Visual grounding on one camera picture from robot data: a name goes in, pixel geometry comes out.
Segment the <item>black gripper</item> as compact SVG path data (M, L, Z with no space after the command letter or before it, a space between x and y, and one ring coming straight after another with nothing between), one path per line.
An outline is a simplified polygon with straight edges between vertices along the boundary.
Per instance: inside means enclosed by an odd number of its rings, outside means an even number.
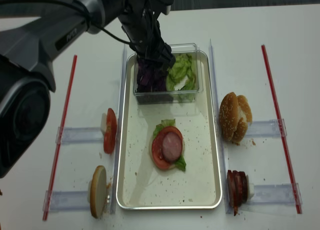
M171 47L161 37L160 25L155 19L152 7L147 4L139 12L125 11L118 17L123 31L129 38L129 46L138 54L140 65L164 61L172 68L176 58Z

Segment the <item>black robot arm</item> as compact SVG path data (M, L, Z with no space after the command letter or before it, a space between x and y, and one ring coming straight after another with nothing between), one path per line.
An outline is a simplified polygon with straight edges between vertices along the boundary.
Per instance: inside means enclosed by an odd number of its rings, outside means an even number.
M61 9L0 34L0 175L4 177L44 128L56 90L53 61L82 33L119 19L127 44L164 69L176 61L158 17L174 0L73 0Z

